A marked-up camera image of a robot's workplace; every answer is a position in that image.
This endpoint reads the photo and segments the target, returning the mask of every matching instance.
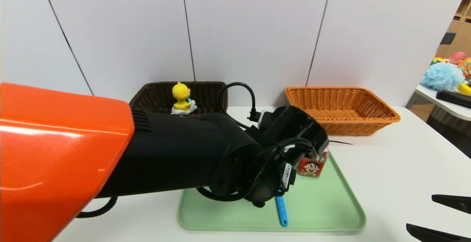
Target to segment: small red box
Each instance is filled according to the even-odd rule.
[[[326,149],[322,154],[316,154],[316,156],[312,159],[307,157],[303,158],[299,162],[298,173],[300,175],[306,175],[309,177],[319,177],[328,156],[329,150]]]

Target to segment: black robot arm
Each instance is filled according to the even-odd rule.
[[[261,207],[294,183],[287,168],[328,145],[323,128],[293,106],[245,131],[222,113],[197,120],[132,112],[134,136],[96,198],[198,188],[214,200],[245,198]]]

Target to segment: orange robot arm cover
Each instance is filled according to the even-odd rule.
[[[47,242],[101,190],[128,146],[126,102],[2,83],[2,242]]]

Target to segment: cartoon face print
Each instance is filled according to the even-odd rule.
[[[316,173],[319,171],[319,164],[316,162],[308,162],[304,168],[306,169],[306,172]]]

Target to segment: brown wicker basket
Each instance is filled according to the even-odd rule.
[[[198,109],[189,115],[172,115],[171,110],[176,102],[172,95],[172,88],[176,82],[155,82],[144,85],[132,98],[129,105],[140,108],[148,113],[157,113],[165,116],[184,116],[189,118],[202,118],[211,113],[220,113],[217,105],[217,95],[226,86],[223,82],[183,82],[191,89],[190,98],[195,100]],[[227,110],[227,90],[222,95],[224,111]]]
[[[291,105],[315,118],[328,135],[372,135],[401,120],[371,91],[355,87],[292,86],[286,89]]]

